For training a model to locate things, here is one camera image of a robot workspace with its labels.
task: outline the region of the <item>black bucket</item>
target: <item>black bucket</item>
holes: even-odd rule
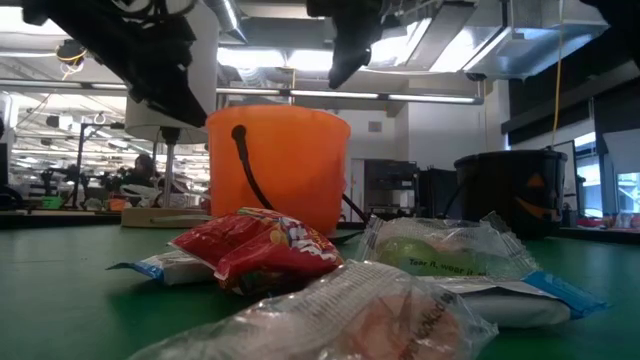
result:
[[[521,238],[541,238],[562,220],[567,155],[550,150],[500,151],[455,162],[462,218],[492,211]]]

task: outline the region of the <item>bucket handle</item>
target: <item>bucket handle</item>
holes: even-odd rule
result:
[[[249,149],[247,148],[246,136],[247,128],[243,125],[237,125],[231,131],[231,137],[236,142],[238,157],[240,157],[240,162],[242,163],[242,168],[244,169],[244,174],[247,177],[251,190],[256,194],[256,197],[260,200],[260,203],[265,209],[274,210],[273,205],[271,205],[269,200],[267,200],[267,197],[264,196],[264,193],[260,190],[260,186],[256,182],[256,178],[253,176],[251,164],[249,163]]]
[[[247,128],[244,125],[236,125],[233,130],[231,130],[231,137],[236,142],[236,147],[238,148],[238,157],[240,158],[240,162],[242,163],[242,168],[244,169],[244,174],[247,177],[247,181],[249,182],[249,186],[253,193],[256,195],[262,206],[268,210],[275,210],[273,205],[267,200],[267,197],[264,195],[258,182],[256,181],[255,176],[253,176],[253,171],[251,170],[251,164],[249,162],[249,148],[247,147]],[[353,202],[347,195],[342,194],[342,200],[349,205],[349,207],[362,219],[362,221],[367,224],[369,222],[369,218],[365,215],[365,213],[360,210],[360,208]]]

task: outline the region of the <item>snack package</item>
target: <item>snack package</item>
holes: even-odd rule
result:
[[[349,261],[306,289],[171,337],[134,360],[469,360],[497,334],[457,295]]]
[[[369,221],[358,260],[378,261],[415,276],[490,276],[520,280],[538,269],[497,215],[480,223],[398,218]]]
[[[223,288],[240,294],[304,283],[342,264],[322,234],[278,212],[242,208],[172,240],[170,245],[215,270]]]
[[[113,269],[133,269],[166,285],[215,280],[209,267],[182,251],[154,255],[134,263],[121,262],[107,268]]]
[[[419,279],[460,295],[471,310],[501,328],[554,325],[608,307],[606,302],[542,271],[522,281],[494,281],[486,277],[425,276]]]

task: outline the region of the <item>workbench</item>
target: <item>workbench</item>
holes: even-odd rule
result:
[[[168,251],[182,230],[119,226],[0,231],[2,359],[124,359],[257,301],[215,283],[165,287],[105,269]],[[547,238],[526,243],[547,271],[607,299],[587,319],[503,330],[482,360],[640,359],[640,246]],[[355,239],[340,247],[355,253]]]

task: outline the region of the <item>window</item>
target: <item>window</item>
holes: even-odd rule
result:
[[[640,173],[618,174],[618,208],[640,213]]]
[[[575,139],[576,167],[580,188],[580,212],[586,217],[602,217],[602,190],[600,186],[600,160],[596,153],[595,133]]]

